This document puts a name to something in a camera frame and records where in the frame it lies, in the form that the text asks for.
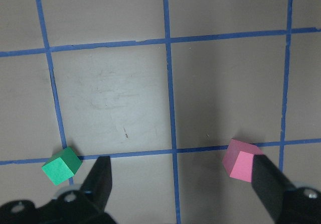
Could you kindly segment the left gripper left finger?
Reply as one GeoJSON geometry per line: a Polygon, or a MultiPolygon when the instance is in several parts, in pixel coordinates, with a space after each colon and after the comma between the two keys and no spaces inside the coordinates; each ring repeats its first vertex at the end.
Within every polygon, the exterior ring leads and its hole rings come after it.
{"type": "Polygon", "coordinates": [[[100,156],[80,187],[80,191],[104,211],[112,190],[112,170],[109,156],[100,156]]]}

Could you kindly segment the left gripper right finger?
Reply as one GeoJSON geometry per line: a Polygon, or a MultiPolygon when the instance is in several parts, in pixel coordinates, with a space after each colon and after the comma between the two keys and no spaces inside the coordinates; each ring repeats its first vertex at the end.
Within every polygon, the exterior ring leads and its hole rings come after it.
{"type": "Polygon", "coordinates": [[[253,156],[251,185],[273,221],[281,217],[285,193],[296,190],[266,155],[253,156]]]}

